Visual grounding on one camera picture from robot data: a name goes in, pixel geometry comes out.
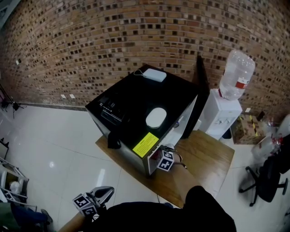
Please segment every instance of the floor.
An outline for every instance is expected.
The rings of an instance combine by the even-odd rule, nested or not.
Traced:
[[[95,145],[100,136],[87,112],[28,106],[13,119],[11,108],[8,113],[0,111],[0,138],[10,142],[6,159],[29,178],[28,202],[46,209],[56,230],[77,213],[71,200],[95,186],[115,188],[107,207],[129,201],[158,202],[155,193]],[[217,201],[235,220],[238,232],[278,232],[290,207],[290,189],[285,196],[282,189],[277,190],[271,203],[258,199],[249,207],[252,192],[238,193],[239,185],[251,181],[245,167],[263,161],[253,159],[251,145],[225,143],[235,149],[235,155]],[[281,181],[286,177],[290,178],[290,172]]]

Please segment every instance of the empty plastic bottle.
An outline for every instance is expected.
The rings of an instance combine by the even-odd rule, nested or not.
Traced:
[[[222,97],[239,99],[255,70],[255,62],[241,51],[232,50],[227,58],[226,69],[219,83]]]

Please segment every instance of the wooden board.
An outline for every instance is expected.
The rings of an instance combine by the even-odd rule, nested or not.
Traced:
[[[183,207],[170,172],[157,169],[150,178],[146,178],[117,150],[109,149],[104,136],[96,144],[136,180],[172,204]],[[199,130],[193,131],[188,139],[180,140],[175,149],[183,157],[189,172],[216,197],[230,168],[234,150]]]

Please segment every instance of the green cloth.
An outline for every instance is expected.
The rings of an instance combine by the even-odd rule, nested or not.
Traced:
[[[20,227],[13,216],[11,203],[0,203],[0,225],[5,226],[12,231],[20,230]]]

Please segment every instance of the water bottle label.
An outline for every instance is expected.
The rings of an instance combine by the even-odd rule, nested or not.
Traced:
[[[239,89],[244,89],[247,87],[249,82],[250,82],[250,80],[245,80],[245,79],[239,77],[239,79],[237,80],[237,83],[236,83],[236,87]]]

